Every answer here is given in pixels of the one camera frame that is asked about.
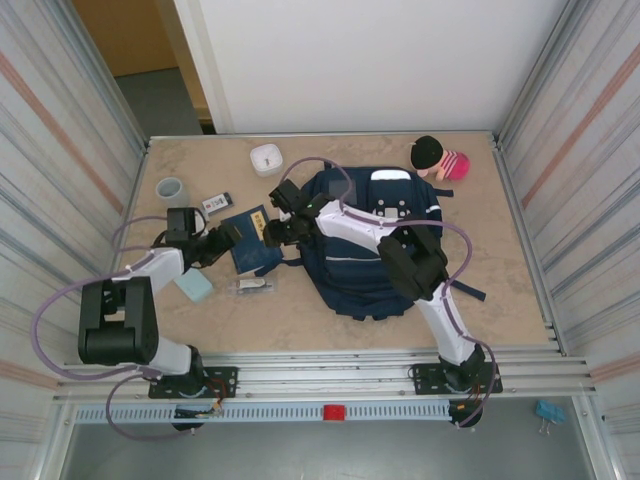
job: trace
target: red block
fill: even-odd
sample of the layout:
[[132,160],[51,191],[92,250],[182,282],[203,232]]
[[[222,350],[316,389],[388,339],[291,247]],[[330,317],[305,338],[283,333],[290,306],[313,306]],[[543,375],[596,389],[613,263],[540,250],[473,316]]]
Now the red block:
[[325,422],[344,422],[346,414],[344,405],[325,405],[322,419]]

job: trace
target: gray floor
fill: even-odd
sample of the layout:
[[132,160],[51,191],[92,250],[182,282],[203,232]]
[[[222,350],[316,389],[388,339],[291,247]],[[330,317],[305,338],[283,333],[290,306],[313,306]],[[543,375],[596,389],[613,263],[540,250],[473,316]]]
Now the gray floor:
[[[144,443],[76,427],[63,479],[587,480],[594,478],[569,399],[567,422],[540,435],[534,400],[495,399],[474,432],[444,422],[205,425]],[[166,432],[167,426],[133,428]]]
[[177,68],[117,77],[116,83],[147,136],[202,135]]

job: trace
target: black mounting plate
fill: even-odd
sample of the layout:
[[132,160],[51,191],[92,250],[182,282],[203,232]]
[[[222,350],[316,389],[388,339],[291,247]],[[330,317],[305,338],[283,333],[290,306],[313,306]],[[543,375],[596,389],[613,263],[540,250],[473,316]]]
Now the black mounting plate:
[[[205,376],[209,378],[215,378],[224,382],[226,387],[226,396],[224,398],[234,398],[236,396],[236,387],[238,386],[238,367],[204,367]],[[207,387],[203,387],[200,394],[196,396],[186,396],[176,391],[170,383],[163,381],[161,378],[159,381],[152,381],[149,384],[149,398],[160,399],[201,399],[201,398],[217,398],[217,396]],[[221,393],[220,382],[211,382],[218,392],[218,395],[223,396]]]
[[[489,381],[491,379],[491,363],[485,362],[480,368],[478,373],[478,383],[480,384],[480,392],[486,393],[489,387]],[[413,386],[416,391],[416,395],[450,395],[450,394],[469,394],[471,389],[469,388],[465,392],[457,392],[449,386],[447,380],[444,377],[442,371],[442,365],[440,363],[417,363],[409,368],[410,377],[413,380]],[[496,381],[493,384],[493,390],[491,393],[502,392],[502,379],[500,376],[500,370],[496,365]]]

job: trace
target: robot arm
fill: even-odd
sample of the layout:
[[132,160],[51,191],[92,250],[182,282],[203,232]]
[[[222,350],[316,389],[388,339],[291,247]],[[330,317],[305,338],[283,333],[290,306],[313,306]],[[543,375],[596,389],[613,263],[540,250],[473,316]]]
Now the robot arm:
[[78,333],[83,363],[144,365],[180,379],[183,391],[198,391],[200,355],[195,347],[159,335],[153,297],[194,264],[212,265],[239,239],[234,227],[207,231],[195,208],[169,209],[167,230],[141,261],[127,266],[130,273],[83,288]]
[[340,205],[338,200],[324,195],[310,199],[290,180],[279,185],[270,197],[273,205],[289,218],[269,222],[264,233],[268,246],[304,242],[312,235],[324,235],[378,253],[394,288],[413,300],[424,315],[435,336],[448,384],[461,392],[474,384],[484,363],[484,352],[465,338],[469,332],[450,291],[443,296],[448,279],[447,257],[428,227],[398,226],[398,219]]

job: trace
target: stuffed toy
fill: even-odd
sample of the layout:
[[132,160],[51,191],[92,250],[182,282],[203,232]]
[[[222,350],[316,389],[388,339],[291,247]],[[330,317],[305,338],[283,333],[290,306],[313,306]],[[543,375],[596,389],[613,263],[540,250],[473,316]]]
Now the stuffed toy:
[[421,177],[435,173],[438,181],[445,178],[462,180],[471,167],[464,153],[445,150],[438,140],[430,136],[420,137],[413,144],[411,164]]

